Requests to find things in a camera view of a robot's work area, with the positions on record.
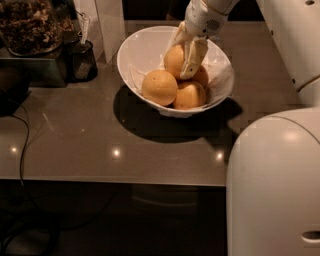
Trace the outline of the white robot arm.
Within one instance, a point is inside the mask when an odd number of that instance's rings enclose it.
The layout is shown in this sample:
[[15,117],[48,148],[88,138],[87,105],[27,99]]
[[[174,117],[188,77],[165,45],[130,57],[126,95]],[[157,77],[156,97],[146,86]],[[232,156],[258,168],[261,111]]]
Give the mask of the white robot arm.
[[236,140],[226,178],[228,256],[320,256],[320,0],[256,0],[299,109]]

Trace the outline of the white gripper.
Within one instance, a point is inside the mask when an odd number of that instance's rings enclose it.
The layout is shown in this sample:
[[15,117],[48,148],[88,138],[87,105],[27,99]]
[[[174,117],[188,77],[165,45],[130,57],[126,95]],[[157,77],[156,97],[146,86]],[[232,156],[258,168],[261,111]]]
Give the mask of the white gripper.
[[167,46],[167,51],[177,45],[183,47],[184,62],[180,72],[181,79],[191,79],[197,73],[208,51],[207,40],[199,37],[216,35],[227,21],[229,8],[230,0],[191,0],[189,2],[185,19],[180,22]]

